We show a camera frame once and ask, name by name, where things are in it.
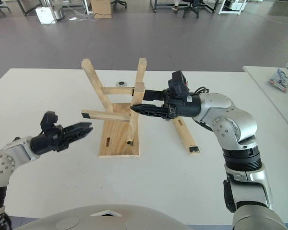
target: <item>white box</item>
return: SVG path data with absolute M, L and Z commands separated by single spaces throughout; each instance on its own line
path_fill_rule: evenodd
M 37 7 L 35 11 L 41 24 L 57 23 L 57 19 L 51 7 Z

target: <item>cardboard box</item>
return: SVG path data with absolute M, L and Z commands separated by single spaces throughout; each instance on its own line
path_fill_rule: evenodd
M 94 18 L 111 18 L 110 0 L 91 0 Z

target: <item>wooden beam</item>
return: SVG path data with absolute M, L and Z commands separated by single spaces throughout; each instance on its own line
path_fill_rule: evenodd
M 99 119 L 99 120 L 115 120 L 115 121 L 130 121 L 130 116 L 123 113 L 100 112 L 93 110 L 82 110 L 84 118 Z
M 139 59 L 138 70 L 136 72 L 136 79 L 135 82 L 143 82 L 145 70 L 147 66 L 147 61 L 145 58 Z
M 113 107 L 115 113 L 129 115 L 130 103 L 114 103 Z M 100 158 L 139 157 L 138 129 L 134 135 L 133 145 L 128 145 L 126 142 L 128 128 L 128 122 L 104 121 L 99 149 Z
M 97 73 L 92 65 L 90 59 L 83 59 L 81 63 L 82 69 L 85 71 L 88 79 L 90 80 L 93 88 L 95 89 L 100 101 L 102 102 L 104 108 L 107 112 L 113 112 L 113 106 L 107 95 L 104 95 L 102 91 L 102 84 L 97 76 Z
M 145 86 L 143 82 L 136 82 L 131 100 L 131 105 L 141 104 L 145 94 Z M 138 127 L 139 114 L 130 110 L 130 121 L 128 128 L 127 143 L 133 144 L 134 135 Z
M 104 94 L 131 94 L 133 93 L 134 87 L 104 87 L 102 92 Z
M 197 147 L 196 142 L 194 141 L 190 131 L 188 130 L 188 127 L 184 123 L 183 119 L 181 117 L 177 117 L 172 120 L 175 128 L 183 142 L 183 145 L 188 150 L 190 154 L 200 154 L 200 150 Z

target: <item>person's leg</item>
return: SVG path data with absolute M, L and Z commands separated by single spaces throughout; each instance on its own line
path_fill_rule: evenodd
M 175 6 L 172 7 L 172 10 L 176 11 L 178 9 L 179 0 L 174 0 Z

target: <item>black cable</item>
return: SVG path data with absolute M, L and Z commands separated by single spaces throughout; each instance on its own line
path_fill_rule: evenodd
M 195 90 L 195 93 L 196 93 L 196 94 L 209 93 L 209 89 L 206 88 L 206 87 L 204 87 L 204 86 L 202 86 L 202 87 L 198 88 L 197 90 Z
M 200 93 L 209 93 L 209 89 L 202 86 L 200 88 L 198 88 L 197 90 L 195 90 L 194 94 L 193 95 L 199 95 Z M 209 130 L 212 132 L 212 128 L 209 127 L 205 122 L 201 122 L 201 121 L 195 121 L 197 124 L 199 124 L 201 127 Z
M 208 125 L 206 125 L 205 122 L 200 122 L 200 121 L 195 121 L 195 122 L 198 123 L 201 127 L 203 127 L 203 128 L 205 128 L 205 129 L 207 129 L 207 130 L 212 132 L 212 128 L 210 128 Z

